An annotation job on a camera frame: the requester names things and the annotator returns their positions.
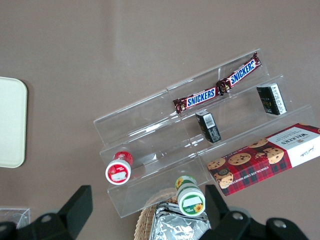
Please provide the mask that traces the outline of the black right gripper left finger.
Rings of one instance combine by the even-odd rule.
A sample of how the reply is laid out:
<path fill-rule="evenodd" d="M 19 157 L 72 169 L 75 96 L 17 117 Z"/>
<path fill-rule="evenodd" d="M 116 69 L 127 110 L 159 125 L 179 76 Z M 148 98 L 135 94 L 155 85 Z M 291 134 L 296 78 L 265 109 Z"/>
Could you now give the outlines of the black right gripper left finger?
<path fill-rule="evenodd" d="M 75 240 L 93 212 L 92 187 L 82 185 L 57 213 L 46 213 L 25 227 L 0 223 L 2 240 Z"/>

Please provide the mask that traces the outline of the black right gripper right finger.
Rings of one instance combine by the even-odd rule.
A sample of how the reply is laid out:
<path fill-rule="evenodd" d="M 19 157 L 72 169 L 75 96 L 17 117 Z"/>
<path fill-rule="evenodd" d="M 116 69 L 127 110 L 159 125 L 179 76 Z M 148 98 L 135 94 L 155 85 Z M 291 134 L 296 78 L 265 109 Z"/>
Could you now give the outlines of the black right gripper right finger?
<path fill-rule="evenodd" d="M 269 218 L 265 225 L 240 210 L 230 210 L 215 185 L 205 186 L 205 211 L 211 225 L 201 240 L 307 240 L 292 221 Z"/>

